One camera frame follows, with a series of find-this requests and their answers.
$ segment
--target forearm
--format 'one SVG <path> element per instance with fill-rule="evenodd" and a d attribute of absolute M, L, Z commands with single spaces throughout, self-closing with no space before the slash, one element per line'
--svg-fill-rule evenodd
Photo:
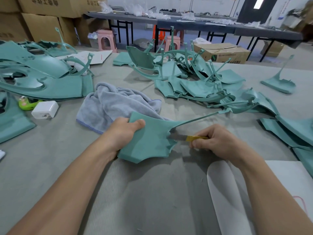
<path fill-rule="evenodd" d="M 7 235 L 77 234 L 91 195 L 109 162 L 109 157 L 103 154 L 115 153 L 109 149 L 100 153 L 97 144 L 90 145 Z"/>
<path fill-rule="evenodd" d="M 260 156 L 246 160 L 240 169 L 258 235 L 312 234 L 312 222 Z"/>

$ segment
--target right hand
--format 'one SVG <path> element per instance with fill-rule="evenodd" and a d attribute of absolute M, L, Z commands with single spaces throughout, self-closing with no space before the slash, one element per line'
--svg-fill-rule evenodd
<path fill-rule="evenodd" d="M 194 136 L 208 137 L 209 139 L 196 139 L 190 143 L 191 148 L 212 150 L 215 155 L 224 160 L 229 160 L 238 168 L 249 157 L 260 157 L 246 142 L 219 124 L 209 126 Z"/>

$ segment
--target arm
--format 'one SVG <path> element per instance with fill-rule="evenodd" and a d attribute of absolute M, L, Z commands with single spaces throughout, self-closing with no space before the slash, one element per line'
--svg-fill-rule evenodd
<path fill-rule="evenodd" d="M 190 147 L 212 150 L 229 160 L 244 176 L 259 235 L 309 235 L 313 223 L 277 179 L 264 159 L 245 142 L 220 125 L 196 134 L 209 139 L 194 140 Z"/>
<path fill-rule="evenodd" d="M 96 184 L 108 162 L 128 144 L 144 120 L 116 119 L 110 128 L 84 150 L 34 207 L 7 235 L 77 234 Z"/>

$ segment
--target left hand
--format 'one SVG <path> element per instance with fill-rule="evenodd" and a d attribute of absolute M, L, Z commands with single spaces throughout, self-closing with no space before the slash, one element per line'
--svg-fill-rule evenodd
<path fill-rule="evenodd" d="M 125 147 L 132 140 L 134 133 L 146 125 L 143 119 L 133 123 L 128 123 L 128 121 L 129 118 L 117 118 L 109 129 L 94 142 L 102 154 L 109 155 L 109 160 L 113 160 L 117 151 Z"/>

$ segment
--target pink plastic stool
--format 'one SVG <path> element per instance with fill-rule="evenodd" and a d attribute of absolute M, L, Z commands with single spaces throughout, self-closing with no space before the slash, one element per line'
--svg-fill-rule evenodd
<path fill-rule="evenodd" d="M 103 51 L 103 50 L 111 49 L 113 51 L 113 53 L 117 53 L 117 47 L 116 47 L 116 44 L 114 41 L 113 31 L 111 31 L 111 30 L 97 30 L 97 33 L 98 33 L 99 50 Z M 105 43 L 102 44 L 102 42 L 101 42 L 102 39 L 108 39 L 110 42 L 110 46 L 106 46 Z"/>
<path fill-rule="evenodd" d="M 172 42 L 172 37 L 167 36 L 164 52 L 170 51 L 171 42 Z M 180 38 L 178 36 L 174 36 L 174 46 L 175 46 L 175 49 L 177 50 L 180 49 Z"/>

